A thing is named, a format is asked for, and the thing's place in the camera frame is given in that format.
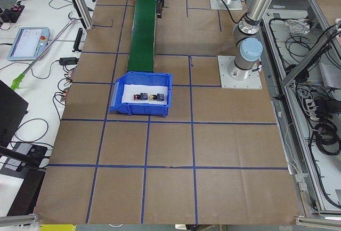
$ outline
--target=white paper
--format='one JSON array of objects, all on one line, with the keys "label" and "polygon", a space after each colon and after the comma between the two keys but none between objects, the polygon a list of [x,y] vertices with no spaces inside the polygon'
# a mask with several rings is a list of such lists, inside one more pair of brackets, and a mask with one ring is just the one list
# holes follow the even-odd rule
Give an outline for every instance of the white paper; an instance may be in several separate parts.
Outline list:
[{"label": "white paper", "polygon": [[325,87],[341,89],[341,70],[336,66],[319,63]]},{"label": "white paper", "polygon": [[[148,100],[134,100],[134,94],[148,93]],[[162,93],[165,95],[165,101],[150,100],[150,95],[156,95]],[[158,104],[166,105],[168,98],[168,87],[167,86],[148,86],[148,85],[136,85],[136,84],[125,84],[122,95],[122,103],[147,103],[147,104]]]}]

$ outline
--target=black monitor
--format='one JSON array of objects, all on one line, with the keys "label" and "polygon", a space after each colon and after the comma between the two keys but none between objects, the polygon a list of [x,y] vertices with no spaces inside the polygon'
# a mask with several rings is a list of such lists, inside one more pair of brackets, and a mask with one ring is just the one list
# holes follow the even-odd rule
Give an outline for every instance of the black monitor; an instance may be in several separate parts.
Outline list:
[{"label": "black monitor", "polygon": [[8,146],[27,107],[28,103],[0,80],[0,146]]}]

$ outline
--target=table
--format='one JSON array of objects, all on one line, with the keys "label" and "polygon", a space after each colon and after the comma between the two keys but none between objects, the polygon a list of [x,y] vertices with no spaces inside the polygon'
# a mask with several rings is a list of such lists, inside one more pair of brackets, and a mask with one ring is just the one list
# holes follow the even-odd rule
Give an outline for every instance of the table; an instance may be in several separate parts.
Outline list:
[{"label": "table", "polygon": [[[27,3],[23,3],[26,8],[18,22],[13,24],[9,31],[0,31],[0,43],[13,43],[20,27],[34,26],[48,26],[51,31],[51,41],[55,34],[57,34],[68,22],[67,14],[73,7],[69,6],[57,11],[48,7],[47,4],[49,1],[50,0],[30,0]],[[88,6],[94,8],[95,3],[91,0],[85,1]],[[73,24],[66,33],[51,46],[42,59],[35,64],[33,71],[36,76],[46,77],[51,63],[58,60],[60,57],[80,56],[80,53],[72,52],[78,27],[81,27],[79,21]],[[85,37],[86,33],[83,34],[82,41],[84,41]],[[7,60],[9,50],[10,46],[0,46],[0,68],[13,63]],[[26,66],[27,65],[16,63],[0,70],[0,79],[10,86],[12,80],[16,78]],[[45,142],[51,145],[54,144],[60,121],[56,109],[52,104],[52,97],[54,93],[58,91],[57,83],[60,79],[64,78],[64,74],[65,72],[62,66],[55,63],[52,66],[51,75],[48,79],[34,78],[31,72],[29,72],[21,83],[21,88],[16,90],[16,93],[29,102],[28,113],[25,115],[22,122],[32,118],[42,118],[48,122],[49,127],[47,134],[39,140],[39,142]],[[56,103],[56,107],[60,114],[62,114],[64,107],[58,103]],[[35,138],[40,137],[45,129],[46,124],[43,121],[32,121],[18,131],[18,136],[24,140],[34,140]],[[51,148],[48,148],[49,151],[46,153],[46,156],[51,154]],[[20,188],[22,179],[0,175],[0,182],[2,184],[0,189],[2,195],[0,198],[0,216],[5,216]]]},{"label": "table", "polygon": [[88,32],[36,206],[43,223],[292,224],[300,210],[264,76],[262,90],[220,86],[216,56],[235,54],[226,13],[165,1],[155,72],[174,75],[172,107],[126,116],[108,108],[134,8],[102,3],[94,22],[114,27]]}]

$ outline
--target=green tool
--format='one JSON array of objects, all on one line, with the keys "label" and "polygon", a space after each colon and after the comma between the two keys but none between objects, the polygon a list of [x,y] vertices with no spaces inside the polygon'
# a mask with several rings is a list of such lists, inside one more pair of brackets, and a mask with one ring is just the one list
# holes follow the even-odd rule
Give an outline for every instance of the green tool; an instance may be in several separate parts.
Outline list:
[{"label": "green tool", "polygon": [[69,22],[66,24],[66,26],[63,27],[63,29],[55,36],[55,38],[52,40],[52,42],[50,42],[43,50],[42,52],[32,61],[32,63],[16,78],[13,80],[12,85],[11,85],[11,89],[13,91],[15,91],[16,89],[19,89],[19,84],[22,82],[22,80],[25,77],[25,74],[27,74],[28,71],[31,70],[31,68],[33,67],[33,65],[42,58],[42,56],[49,50],[49,48],[51,47],[51,45],[57,41],[57,39],[64,33],[64,31],[73,23],[75,22],[76,18],[71,18],[71,13],[69,13],[68,18],[69,18]]},{"label": "green tool", "polygon": [[136,0],[128,71],[154,71],[156,0]]}]

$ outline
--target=metal rod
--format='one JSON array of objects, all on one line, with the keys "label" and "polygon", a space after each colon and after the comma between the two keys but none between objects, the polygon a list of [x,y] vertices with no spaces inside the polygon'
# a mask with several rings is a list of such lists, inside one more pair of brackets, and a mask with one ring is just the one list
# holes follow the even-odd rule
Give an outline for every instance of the metal rod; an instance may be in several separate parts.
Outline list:
[{"label": "metal rod", "polygon": [[341,221],[339,220],[297,217],[296,224],[307,227],[341,230]]},{"label": "metal rod", "polygon": [[263,15],[272,0],[252,0],[250,8],[247,11],[248,18],[258,21],[263,18]]},{"label": "metal rod", "polygon": [[0,227],[33,224],[35,222],[37,222],[36,214],[0,217]]},{"label": "metal rod", "polygon": [[51,47],[51,45],[64,33],[64,31],[77,19],[73,18],[71,19],[66,26],[63,27],[63,29],[55,36],[55,38],[42,50],[42,52],[34,59],[34,61],[24,70],[24,72],[22,72],[24,75],[30,71],[30,69],[32,68],[32,66],[39,60],[42,58],[42,56],[49,50],[49,48]]}]

